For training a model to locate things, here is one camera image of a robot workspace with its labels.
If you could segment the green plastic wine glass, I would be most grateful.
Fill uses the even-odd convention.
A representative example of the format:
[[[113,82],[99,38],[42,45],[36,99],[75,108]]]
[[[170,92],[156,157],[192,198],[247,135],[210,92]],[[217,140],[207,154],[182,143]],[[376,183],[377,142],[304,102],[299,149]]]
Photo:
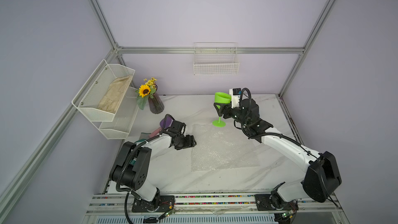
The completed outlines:
[[[216,92],[215,93],[214,108],[216,109],[217,114],[218,114],[218,119],[214,120],[212,122],[212,124],[215,127],[222,128],[222,127],[226,126],[226,123],[224,121],[222,121],[221,118],[223,117],[224,108],[226,106],[230,105],[231,98],[232,97],[229,94],[224,93],[224,92]]]

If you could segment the clear bubble wrap sheet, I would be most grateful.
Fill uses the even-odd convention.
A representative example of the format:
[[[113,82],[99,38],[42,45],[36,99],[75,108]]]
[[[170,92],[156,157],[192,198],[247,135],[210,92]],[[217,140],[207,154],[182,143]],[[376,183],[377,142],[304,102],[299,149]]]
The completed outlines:
[[[191,171],[217,171],[258,167],[256,146],[234,127],[195,124],[192,134],[197,142],[191,153]]]

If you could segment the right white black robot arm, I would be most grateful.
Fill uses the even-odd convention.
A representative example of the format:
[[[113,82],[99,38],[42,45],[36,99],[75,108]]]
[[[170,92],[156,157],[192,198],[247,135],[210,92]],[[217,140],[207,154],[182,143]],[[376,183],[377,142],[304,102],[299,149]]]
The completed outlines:
[[[238,123],[238,128],[248,139],[275,149],[304,172],[303,178],[290,183],[283,181],[272,189],[269,197],[271,208],[282,209],[289,202],[302,198],[323,203],[330,200],[331,194],[341,185],[333,154],[310,149],[280,133],[271,123],[260,118],[259,107],[253,99],[240,100],[236,105],[231,100],[215,100],[214,107],[219,118],[232,118]]]

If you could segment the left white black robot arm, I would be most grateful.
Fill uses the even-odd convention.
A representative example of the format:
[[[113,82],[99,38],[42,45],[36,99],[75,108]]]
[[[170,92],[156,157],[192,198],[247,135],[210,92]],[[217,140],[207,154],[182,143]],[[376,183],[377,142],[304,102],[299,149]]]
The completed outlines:
[[[185,123],[166,115],[160,127],[146,139],[124,143],[109,175],[109,180],[116,183],[116,192],[153,202],[160,191],[147,179],[151,158],[169,148],[182,150],[196,146],[194,136],[185,134],[186,127]]]

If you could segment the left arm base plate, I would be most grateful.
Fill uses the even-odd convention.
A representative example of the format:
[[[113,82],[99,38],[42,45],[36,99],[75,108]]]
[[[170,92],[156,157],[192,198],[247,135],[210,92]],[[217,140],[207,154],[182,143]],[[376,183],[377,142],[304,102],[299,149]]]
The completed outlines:
[[[175,205],[175,197],[169,195],[160,195],[155,197],[152,201],[148,202],[145,200],[134,200],[132,205],[133,213],[146,213],[146,212],[166,212],[171,210],[171,207]]]

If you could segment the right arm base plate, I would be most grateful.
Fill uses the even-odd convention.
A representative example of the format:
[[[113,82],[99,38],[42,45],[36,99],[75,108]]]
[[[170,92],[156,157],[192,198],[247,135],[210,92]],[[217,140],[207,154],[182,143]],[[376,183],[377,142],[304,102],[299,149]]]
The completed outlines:
[[[255,195],[255,203],[258,211],[297,211],[297,201],[285,202],[280,197],[272,194]]]

